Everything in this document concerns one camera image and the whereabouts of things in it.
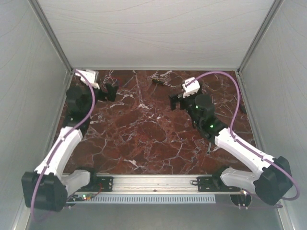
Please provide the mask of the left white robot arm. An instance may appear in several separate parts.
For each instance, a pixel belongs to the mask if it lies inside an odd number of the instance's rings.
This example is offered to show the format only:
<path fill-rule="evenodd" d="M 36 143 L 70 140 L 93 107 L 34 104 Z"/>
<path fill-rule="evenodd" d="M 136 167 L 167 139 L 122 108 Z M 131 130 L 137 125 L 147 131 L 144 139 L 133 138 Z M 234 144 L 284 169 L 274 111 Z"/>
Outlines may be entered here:
<path fill-rule="evenodd" d="M 69 196 L 79 189 L 93 191 L 98 187 L 93 168 L 81 166 L 66 177 L 62 175 L 74 149 L 87 133 L 95 104 L 116 99 L 118 86 L 107 83 L 105 87 L 105 92 L 88 86 L 72 86 L 66 91 L 67 111 L 57 140 L 35 170 L 25 172 L 21 179 L 25 205 L 31 210 L 61 211 Z"/>

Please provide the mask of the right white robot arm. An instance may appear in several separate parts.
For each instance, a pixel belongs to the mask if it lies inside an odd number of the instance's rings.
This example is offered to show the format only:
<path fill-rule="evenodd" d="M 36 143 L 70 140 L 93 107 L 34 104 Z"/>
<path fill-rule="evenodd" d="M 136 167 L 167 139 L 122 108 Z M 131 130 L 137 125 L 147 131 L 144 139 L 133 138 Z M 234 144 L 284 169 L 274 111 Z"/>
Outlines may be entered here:
<path fill-rule="evenodd" d="M 216 190 L 238 187 L 254 192 L 264 203 L 274 206 L 293 186 L 288 160 L 282 156 L 275 158 L 268 155 L 232 133 L 215 116 L 210 95 L 197 92 L 184 97 L 179 93 L 168 98 L 171 110 L 175 110 L 176 104 L 180 104 L 180 108 L 187 111 L 193 128 L 203 138 L 226 150 L 251 170 L 246 172 L 225 167 L 212 178 Z"/>

